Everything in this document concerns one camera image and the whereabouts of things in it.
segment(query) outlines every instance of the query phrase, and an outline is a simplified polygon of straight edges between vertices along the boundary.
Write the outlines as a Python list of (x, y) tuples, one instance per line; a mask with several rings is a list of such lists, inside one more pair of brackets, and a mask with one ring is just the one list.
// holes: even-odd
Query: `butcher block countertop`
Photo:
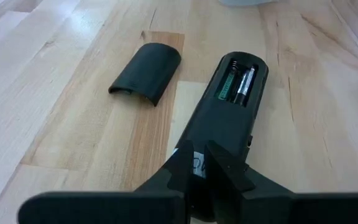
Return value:
[[(182, 56), (158, 106), (110, 95), (149, 42)], [(270, 69), (247, 163), (294, 192), (358, 192), (358, 1), (0, 0), (0, 223), (41, 192), (138, 187), (232, 51)]]

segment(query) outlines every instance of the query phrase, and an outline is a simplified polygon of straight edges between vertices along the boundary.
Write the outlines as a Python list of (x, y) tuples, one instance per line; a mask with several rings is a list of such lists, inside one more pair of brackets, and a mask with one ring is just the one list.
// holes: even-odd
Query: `battery compartment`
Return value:
[[(248, 78), (247, 74), (249, 75), (251, 67), (254, 68), (254, 73), (249, 80), (250, 83), (246, 94), (244, 96), (241, 96), (241, 99), (236, 99), (236, 97), (238, 98), (240, 94), (238, 93), (238, 90), (243, 85), (246, 85), (246, 81)], [(220, 80), (218, 88), (214, 94), (215, 98), (246, 107), (257, 73), (258, 65), (252, 64), (247, 66), (244, 63), (240, 63), (235, 58), (232, 58), (227, 64), (226, 69), (224, 70), (224, 75)]]

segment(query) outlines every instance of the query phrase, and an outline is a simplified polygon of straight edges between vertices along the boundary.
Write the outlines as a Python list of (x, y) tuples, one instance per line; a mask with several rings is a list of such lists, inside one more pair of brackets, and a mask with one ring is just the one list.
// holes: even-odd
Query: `sticker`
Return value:
[(204, 178), (204, 179), (206, 178), (204, 154), (199, 153), (199, 152), (194, 152), (193, 173), (199, 177)]

